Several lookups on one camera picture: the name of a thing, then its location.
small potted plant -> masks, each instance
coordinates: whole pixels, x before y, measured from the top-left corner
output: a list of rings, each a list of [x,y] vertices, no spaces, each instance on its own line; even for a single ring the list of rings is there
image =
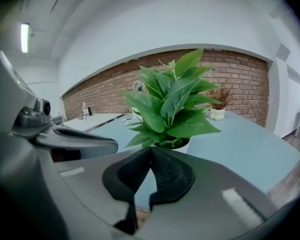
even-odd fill
[[[187,152],[192,136],[218,133],[206,119],[209,107],[197,105],[221,102],[206,95],[204,91],[220,87],[203,80],[211,67],[198,66],[203,49],[198,49],[164,65],[165,70],[140,66],[142,79],[148,94],[122,91],[127,104],[138,111],[142,121],[131,130],[139,132],[127,147],[155,145],[180,152]]]
[[[223,120],[225,118],[225,107],[230,104],[233,99],[233,93],[231,88],[226,88],[224,83],[221,84],[220,89],[209,90],[207,92],[216,101],[220,103],[211,103],[210,118],[216,121]]]

brick wall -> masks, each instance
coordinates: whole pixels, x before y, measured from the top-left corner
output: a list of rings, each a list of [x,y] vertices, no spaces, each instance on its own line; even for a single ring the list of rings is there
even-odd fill
[[[167,64],[192,50],[174,50],[133,59],[111,67],[74,87],[63,96],[64,110],[68,120],[82,113],[82,103],[91,107],[93,113],[130,113],[121,90],[132,91],[132,83],[138,80],[140,66],[157,66],[159,60]],[[269,108],[269,80],[267,63],[261,59],[233,51],[205,50],[201,66],[212,66],[205,75],[212,83],[226,83],[233,88],[234,100],[226,109],[250,119],[261,126],[266,125]]]

ceiling light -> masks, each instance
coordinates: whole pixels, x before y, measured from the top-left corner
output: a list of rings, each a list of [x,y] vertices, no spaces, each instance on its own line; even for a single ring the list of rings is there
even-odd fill
[[[28,37],[29,37],[29,24],[21,24],[21,50],[22,53],[28,53]]]

floor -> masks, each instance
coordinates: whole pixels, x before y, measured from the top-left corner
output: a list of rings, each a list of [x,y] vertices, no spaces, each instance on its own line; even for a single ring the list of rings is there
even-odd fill
[[[300,133],[298,137],[291,134],[285,137],[284,140],[300,152]],[[278,208],[300,195],[300,161],[267,195]]]

light blue table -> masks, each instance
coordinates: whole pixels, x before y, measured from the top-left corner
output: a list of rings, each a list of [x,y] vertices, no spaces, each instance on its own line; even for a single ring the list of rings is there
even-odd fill
[[[116,140],[118,153],[132,149],[125,146],[137,132],[124,126],[124,118],[132,118],[132,114],[91,133]],[[278,184],[300,160],[300,152],[294,147],[242,116],[227,111],[222,121],[208,120],[221,132],[192,137],[187,153],[226,166],[264,193]],[[148,210],[149,196],[156,191],[155,176],[149,172],[134,197],[136,206]]]

